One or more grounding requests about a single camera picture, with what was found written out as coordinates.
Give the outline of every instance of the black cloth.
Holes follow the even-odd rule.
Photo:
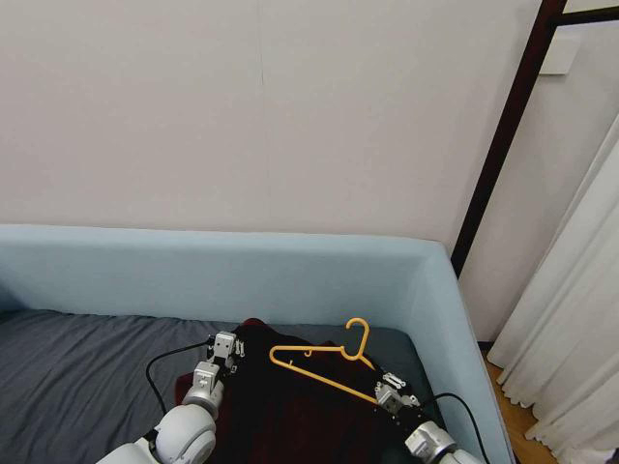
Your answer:
[[[246,356],[225,379],[217,422],[217,446],[210,463],[287,464],[380,462],[387,449],[404,454],[403,438],[391,417],[372,403],[273,364],[274,345],[309,345],[278,333],[261,321],[246,321],[233,331]],[[323,345],[335,346],[332,342]],[[374,397],[384,371],[351,362],[339,353],[278,352],[282,361]],[[177,382],[177,401],[192,383],[188,373]]]

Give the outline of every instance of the wooden floor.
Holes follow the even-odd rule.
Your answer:
[[[486,356],[484,356],[484,361],[486,361],[486,369],[492,380],[494,395],[499,403],[516,457],[522,464],[557,464],[548,448],[535,440],[524,438],[524,432],[536,422],[531,413],[531,408],[523,409],[510,403],[510,400],[501,392],[501,387],[496,383],[496,379],[501,374],[501,369],[490,364],[486,360]]]

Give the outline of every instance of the light blue bed frame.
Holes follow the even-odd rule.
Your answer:
[[[473,410],[492,464],[513,463],[442,245],[423,240],[0,225],[0,308],[342,325],[409,334],[435,393]],[[462,407],[450,433],[481,458]]]

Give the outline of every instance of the hanger hook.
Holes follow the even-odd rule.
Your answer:
[[[346,353],[346,350],[344,349],[344,347],[343,346],[341,347],[341,355],[344,356],[349,361],[357,361],[358,359],[361,359],[364,357],[364,351],[366,351],[366,343],[368,342],[368,336],[369,336],[369,324],[368,322],[366,322],[365,319],[362,319],[361,317],[353,317],[346,323],[346,328],[350,329],[353,324],[362,325],[364,327],[364,334],[361,337],[361,344],[359,345],[359,351],[357,351],[356,355],[352,355],[352,356],[349,355],[348,353]]]

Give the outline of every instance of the dark wooden door frame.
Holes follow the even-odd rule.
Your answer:
[[[452,265],[457,276],[462,272],[473,245],[557,27],[619,19],[619,6],[563,13],[566,3],[567,0],[543,0],[538,11],[452,253]]]

